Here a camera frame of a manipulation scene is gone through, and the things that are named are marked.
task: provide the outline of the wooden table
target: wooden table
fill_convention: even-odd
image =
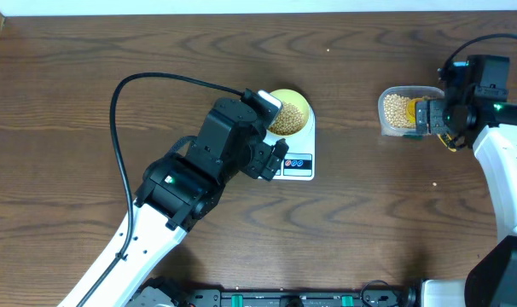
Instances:
[[[465,278],[496,245],[485,178],[469,150],[380,135],[377,99],[437,84],[459,45],[517,33],[517,13],[10,18],[0,40],[0,305],[52,305],[110,240],[125,197],[108,131],[116,84],[184,74],[236,89],[294,88],[317,116],[312,182],[239,175],[154,270],[226,288],[361,287]],[[468,53],[510,55],[517,43]],[[119,135],[131,186],[223,93],[129,84]]]

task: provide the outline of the white backdrop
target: white backdrop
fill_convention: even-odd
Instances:
[[[517,0],[0,0],[7,16],[517,10]]]

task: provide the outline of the white kitchen scale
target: white kitchen scale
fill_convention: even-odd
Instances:
[[[274,145],[277,140],[285,138],[289,146],[282,168],[274,179],[310,181],[316,175],[316,116],[308,101],[294,90],[275,90],[270,94],[280,101],[293,104],[308,118],[304,128],[290,136],[278,136],[268,130],[265,143]]]

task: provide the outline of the bowl of beans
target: bowl of beans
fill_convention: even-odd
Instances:
[[[282,102],[283,109],[268,128],[268,134],[274,138],[295,138],[310,130],[310,104],[301,94],[294,90],[274,90],[270,94]]]
[[[419,136],[415,131],[415,103],[444,98],[444,92],[431,86],[396,86],[385,90],[378,99],[381,134]]]

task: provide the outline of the transparent container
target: transparent container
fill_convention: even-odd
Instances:
[[[444,92],[432,86],[395,86],[381,93],[378,99],[378,115],[380,116],[381,134],[383,136],[420,136],[415,129],[396,128],[391,126],[386,119],[384,100],[386,96],[397,94],[410,99],[429,96],[431,98],[444,98]]]

